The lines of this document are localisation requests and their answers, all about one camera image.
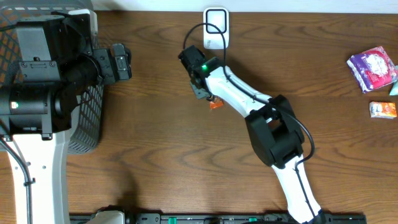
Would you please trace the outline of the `orange brown snack bar wrapper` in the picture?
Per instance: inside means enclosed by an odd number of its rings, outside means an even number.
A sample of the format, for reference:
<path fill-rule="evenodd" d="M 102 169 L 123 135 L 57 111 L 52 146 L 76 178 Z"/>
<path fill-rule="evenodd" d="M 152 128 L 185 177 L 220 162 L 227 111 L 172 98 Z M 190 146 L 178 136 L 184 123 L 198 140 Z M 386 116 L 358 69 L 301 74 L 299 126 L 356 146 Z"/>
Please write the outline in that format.
<path fill-rule="evenodd" d="M 214 110 L 217 108 L 220 108 L 224 105 L 223 100 L 218 97 L 218 96 L 214 96 L 210 101 L 209 101 L 209 105 L 210 105 L 210 109 Z"/>

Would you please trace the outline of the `red purple snack bag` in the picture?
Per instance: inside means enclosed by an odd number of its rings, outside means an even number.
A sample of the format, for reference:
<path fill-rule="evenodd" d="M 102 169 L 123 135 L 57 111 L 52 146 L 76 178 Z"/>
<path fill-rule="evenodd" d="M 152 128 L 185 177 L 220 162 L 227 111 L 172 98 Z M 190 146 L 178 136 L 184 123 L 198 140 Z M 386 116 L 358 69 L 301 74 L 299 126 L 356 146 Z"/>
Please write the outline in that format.
<path fill-rule="evenodd" d="M 362 93 L 368 93 L 397 81 L 396 66 L 382 46 L 352 55 L 346 64 Z"/>

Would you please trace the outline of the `small orange snack box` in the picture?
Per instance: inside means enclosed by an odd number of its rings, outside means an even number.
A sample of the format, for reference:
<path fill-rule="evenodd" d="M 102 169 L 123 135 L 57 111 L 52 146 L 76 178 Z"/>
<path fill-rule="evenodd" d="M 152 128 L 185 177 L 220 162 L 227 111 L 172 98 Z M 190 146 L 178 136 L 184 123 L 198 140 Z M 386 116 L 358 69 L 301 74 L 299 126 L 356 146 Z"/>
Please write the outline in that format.
<path fill-rule="evenodd" d="M 372 101 L 369 104 L 371 118 L 394 119 L 397 117 L 396 104 Z"/>

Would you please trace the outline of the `teal white snack packet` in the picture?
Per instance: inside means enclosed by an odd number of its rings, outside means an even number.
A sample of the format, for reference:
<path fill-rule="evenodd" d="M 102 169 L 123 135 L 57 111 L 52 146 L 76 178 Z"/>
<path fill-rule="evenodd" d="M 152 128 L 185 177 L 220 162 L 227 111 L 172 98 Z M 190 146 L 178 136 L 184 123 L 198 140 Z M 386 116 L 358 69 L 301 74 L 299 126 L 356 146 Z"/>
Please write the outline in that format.
<path fill-rule="evenodd" d="M 397 82 L 398 66 L 396 65 L 395 68 L 396 68 L 396 75 L 393 78 L 393 86 L 392 86 L 392 88 L 390 90 L 390 93 L 389 93 L 390 96 L 397 96 L 398 95 L 398 82 Z"/>

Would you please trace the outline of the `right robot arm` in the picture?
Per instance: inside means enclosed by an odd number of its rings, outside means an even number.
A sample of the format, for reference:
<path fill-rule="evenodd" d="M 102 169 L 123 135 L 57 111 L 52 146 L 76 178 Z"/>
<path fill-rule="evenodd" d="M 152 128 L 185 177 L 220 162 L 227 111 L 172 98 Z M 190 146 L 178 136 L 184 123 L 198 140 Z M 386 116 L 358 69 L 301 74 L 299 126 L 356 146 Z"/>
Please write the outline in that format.
<path fill-rule="evenodd" d="M 183 49 L 180 62 L 194 90 L 212 101 L 219 97 L 245 120 L 257 157 L 271 167 L 282 187 L 290 216 L 298 223 L 320 223 L 322 209 L 308 182 L 302 144 L 312 137 L 296 118 L 287 98 L 265 95 L 238 78 L 214 57 L 207 59 L 191 45 Z"/>

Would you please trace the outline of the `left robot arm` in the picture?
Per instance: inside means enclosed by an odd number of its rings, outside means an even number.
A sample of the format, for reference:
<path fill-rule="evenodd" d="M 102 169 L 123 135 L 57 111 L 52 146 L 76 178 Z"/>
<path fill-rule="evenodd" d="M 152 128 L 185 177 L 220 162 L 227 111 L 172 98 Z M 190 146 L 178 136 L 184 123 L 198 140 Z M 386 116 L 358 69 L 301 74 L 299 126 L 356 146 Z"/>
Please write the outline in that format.
<path fill-rule="evenodd" d="M 92 89 L 132 77 L 123 44 L 97 49 L 90 9 L 53 11 L 13 25 L 22 58 L 1 86 L 1 145 L 12 166 L 18 223 L 70 223 L 67 152 L 74 111 L 98 101 Z"/>

